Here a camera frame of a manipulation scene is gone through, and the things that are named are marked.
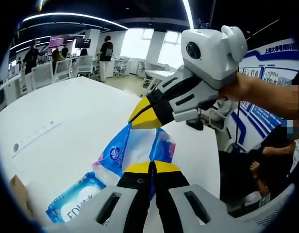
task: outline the hand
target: hand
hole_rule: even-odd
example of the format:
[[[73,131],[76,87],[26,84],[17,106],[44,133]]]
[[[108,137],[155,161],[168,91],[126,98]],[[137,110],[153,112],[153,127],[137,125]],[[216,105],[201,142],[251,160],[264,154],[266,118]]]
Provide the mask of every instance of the hand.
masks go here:
[[[244,100],[246,94],[249,92],[250,83],[253,78],[247,77],[240,73],[237,73],[237,79],[230,85],[224,87],[219,95],[225,100],[228,98],[233,101]]]
[[[258,176],[259,176],[259,168],[260,168],[260,164],[256,161],[254,161],[251,166],[250,166],[250,170],[253,174],[253,179],[257,180]]]
[[[275,154],[275,150],[276,150],[276,148],[274,148],[274,147],[265,147],[263,149],[262,154],[265,155],[265,156],[274,155]]]

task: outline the computer monitor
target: computer monitor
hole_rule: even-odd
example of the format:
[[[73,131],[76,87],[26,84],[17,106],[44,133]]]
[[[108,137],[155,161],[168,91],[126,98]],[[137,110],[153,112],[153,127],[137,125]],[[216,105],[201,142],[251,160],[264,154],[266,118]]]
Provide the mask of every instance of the computer monitor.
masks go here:
[[[49,48],[55,48],[58,46],[67,45],[67,38],[68,35],[52,36],[50,38]]]
[[[76,38],[75,48],[87,49],[90,47],[90,42],[91,42],[91,39]]]

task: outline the cardboard box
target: cardboard box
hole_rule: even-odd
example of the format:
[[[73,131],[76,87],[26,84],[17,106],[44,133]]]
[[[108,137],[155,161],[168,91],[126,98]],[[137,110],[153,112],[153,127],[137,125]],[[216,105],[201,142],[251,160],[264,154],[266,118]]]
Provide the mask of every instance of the cardboard box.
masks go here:
[[[33,219],[31,210],[28,207],[28,191],[27,188],[23,185],[21,180],[17,175],[15,175],[9,182],[12,192],[21,207],[22,211],[29,219]]]

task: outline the ceiling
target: ceiling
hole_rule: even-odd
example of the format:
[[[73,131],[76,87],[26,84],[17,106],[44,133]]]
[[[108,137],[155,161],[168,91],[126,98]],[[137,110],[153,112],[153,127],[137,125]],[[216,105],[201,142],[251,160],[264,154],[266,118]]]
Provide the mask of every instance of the ceiling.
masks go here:
[[[220,29],[222,25],[238,26],[246,38],[269,25],[281,16],[279,7],[265,0],[244,1],[235,0],[189,0],[194,26],[205,27],[210,23],[211,28]],[[183,31],[189,29],[186,11],[182,0],[43,0],[43,5],[34,9],[31,15],[70,12],[94,17],[100,17],[117,22],[127,28],[154,28],[158,31]],[[275,23],[264,32],[272,31],[270,36],[258,38],[258,34],[248,40],[249,48],[256,48],[280,39],[288,38],[288,31]],[[122,27],[100,20],[77,16],[45,16],[30,19],[20,23],[14,35],[12,46],[27,40],[47,35],[84,34],[90,28],[105,31],[125,30]],[[27,47],[27,44],[12,49],[10,56],[16,50]]]

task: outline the ceiling light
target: ceiling light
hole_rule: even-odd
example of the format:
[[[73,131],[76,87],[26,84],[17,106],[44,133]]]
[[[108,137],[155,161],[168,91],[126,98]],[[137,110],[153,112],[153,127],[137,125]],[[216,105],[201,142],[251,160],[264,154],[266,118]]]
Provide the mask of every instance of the ceiling light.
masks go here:
[[[99,17],[95,17],[95,16],[84,15],[84,14],[78,14],[78,13],[68,13],[68,12],[53,12],[53,13],[39,14],[39,15],[27,17],[22,22],[25,22],[25,21],[28,21],[28,20],[34,19],[34,18],[45,17],[45,16],[79,16],[79,17],[86,17],[86,18],[92,18],[92,19],[103,21],[103,22],[111,23],[111,24],[114,24],[114,25],[119,26],[121,28],[124,28],[126,30],[128,29],[125,26],[122,26],[122,25],[120,25],[118,23],[109,21],[107,19],[103,19],[103,18],[99,18]]]
[[[192,12],[190,11],[188,0],[182,0],[182,1],[183,1],[183,4],[184,4],[184,7],[185,7],[186,14],[187,14],[189,27],[190,27],[190,29],[194,29]]]
[[[39,43],[39,44],[36,44],[35,46],[44,45],[44,44],[49,44],[49,42]],[[19,53],[19,52],[21,52],[21,51],[27,50],[27,49],[29,49],[29,48],[30,48],[30,46],[25,47],[25,48],[23,48],[23,49],[20,49],[20,50],[16,51],[16,53]]]
[[[69,34],[69,36],[83,36],[83,37],[85,37],[85,35],[80,35],[80,34]],[[39,40],[39,39],[44,39],[44,38],[47,38],[47,37],[51,37],[51,35],[47,35],[47,36],[43,36],[43,37],[39,37],[39,38],[35,38],[35,39],[31,39],[31,40]],[[12,49],[14,49],[14,48],[16,48],[16,47],[18,47],[18,46],[20,46],[20,45],[23,45],[23,44],[25,44],[25,43],[28,43],[28,42],[30,42],[31,40],[27,40],[27,41],[25,41],[25,42],[22,42],[22,43],[20,43],[20,44],[17,44],[17,45],[15,45],[15,46],[11,47],[9,50],[12,50]]]

